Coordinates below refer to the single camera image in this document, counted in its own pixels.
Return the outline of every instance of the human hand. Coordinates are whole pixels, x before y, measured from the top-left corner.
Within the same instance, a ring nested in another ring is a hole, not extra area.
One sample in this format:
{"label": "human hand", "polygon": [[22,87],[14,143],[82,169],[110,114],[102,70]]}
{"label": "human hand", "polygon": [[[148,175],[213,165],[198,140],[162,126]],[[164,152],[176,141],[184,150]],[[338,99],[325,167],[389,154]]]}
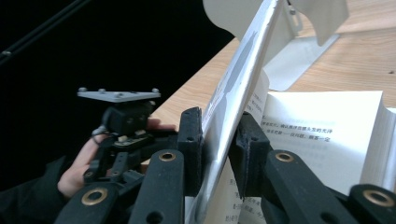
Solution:
{"label": "human hand", "polygon": [[[174,124],[161,124],[160,119],[149,119],[148,130],[175,130]],[[66,199],[73,197],[77,191],[84,187],[84,173],[90,167],[90,162],[93,160],[98,149],[98,143],[102,142],[105,134],[99,134],[92,138],[82,147],[78,153],[73,164],[68,170],[64,172],[58,182],[58,190],[64,195]]]}

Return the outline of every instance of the open book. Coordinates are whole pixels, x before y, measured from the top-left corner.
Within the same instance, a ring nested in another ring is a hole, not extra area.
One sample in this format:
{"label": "open book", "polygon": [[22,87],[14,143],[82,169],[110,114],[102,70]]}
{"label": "open book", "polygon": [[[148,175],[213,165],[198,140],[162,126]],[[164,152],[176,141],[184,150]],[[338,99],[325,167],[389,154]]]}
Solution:
{"label": "open book", "polygon": [[[296,153],[324,185],[345,195],[360,183],[394,191],[396,114],[384,107],[382,91],[275,92],[267,82],[261,76],[246,111],[273,149]],[[226,163],[205,223],[265,223],[261,199],[242,202],[230,170]]]}

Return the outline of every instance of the black background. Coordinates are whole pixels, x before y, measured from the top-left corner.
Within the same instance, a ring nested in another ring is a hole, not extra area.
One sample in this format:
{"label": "black background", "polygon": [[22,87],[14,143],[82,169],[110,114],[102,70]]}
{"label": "black background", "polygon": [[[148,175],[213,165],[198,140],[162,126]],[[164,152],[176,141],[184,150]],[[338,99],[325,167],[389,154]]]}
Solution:
{"label": "black background", "polygon": [[[1,0],[0,51],[71,1]],[[96,0],[0,66],[0,189],[76,155],[110,103],[96,91],[160,90],[161,105],[233,36],[202,1]]]}

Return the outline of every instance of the black sleeve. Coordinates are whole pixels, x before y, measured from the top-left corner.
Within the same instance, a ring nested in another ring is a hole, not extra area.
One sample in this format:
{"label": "black sleeve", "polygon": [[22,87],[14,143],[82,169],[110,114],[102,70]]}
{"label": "black sleeve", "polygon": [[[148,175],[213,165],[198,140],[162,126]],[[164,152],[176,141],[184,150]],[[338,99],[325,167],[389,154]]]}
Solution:
{"label": "black sleeve", "polygon": [[0,192],[1,223],[53,223],[66,200],[57,188],[65,157],[47,164],[43,176]]}

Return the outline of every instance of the wooden table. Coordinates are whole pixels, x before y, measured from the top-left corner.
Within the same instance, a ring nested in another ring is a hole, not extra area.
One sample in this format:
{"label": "wooden table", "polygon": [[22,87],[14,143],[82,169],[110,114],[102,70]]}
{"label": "wooden table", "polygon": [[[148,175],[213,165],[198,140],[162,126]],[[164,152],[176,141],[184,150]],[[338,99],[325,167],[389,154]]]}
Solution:
{"label": "wooden table", "polygon": [[[347,0],[348,20],[340,38],[288,91],[383,91],[384,104],[396,107],[396,1]],[[314,35],[304,19],[300,35]],[[239,41],[232,40],[153,113],[178,126],[181,112],[203,109],[224,74]]]}

